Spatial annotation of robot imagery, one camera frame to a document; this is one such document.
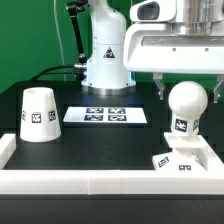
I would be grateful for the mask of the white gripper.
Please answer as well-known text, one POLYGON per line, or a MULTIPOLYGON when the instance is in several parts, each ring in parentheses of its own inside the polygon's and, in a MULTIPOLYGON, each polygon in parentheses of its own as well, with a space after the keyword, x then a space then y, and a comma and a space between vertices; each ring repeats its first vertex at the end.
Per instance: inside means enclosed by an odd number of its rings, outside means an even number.
POLYGON ((199 36, 175 35, 169 23, 135 23, 126 32, 123 61, 129 71, 158 72, 153 81, 160 99, 165 90, 162 73, 219 74, 213 89, 217 103, 224 88, 224 22, 199 36))

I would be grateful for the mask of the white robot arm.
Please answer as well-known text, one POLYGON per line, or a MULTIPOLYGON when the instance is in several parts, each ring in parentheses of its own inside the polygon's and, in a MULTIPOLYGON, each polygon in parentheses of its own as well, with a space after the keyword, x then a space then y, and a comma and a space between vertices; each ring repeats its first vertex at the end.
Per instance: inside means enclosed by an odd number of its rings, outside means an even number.
POLYGON ((131 26, 107 0, 89 0, 93 49, 83 87, 117 95, 145 72, 163 95, 163 76, 213 74, 213 98, 224 89, 224 0, 144 0, 130 9, 131 26))

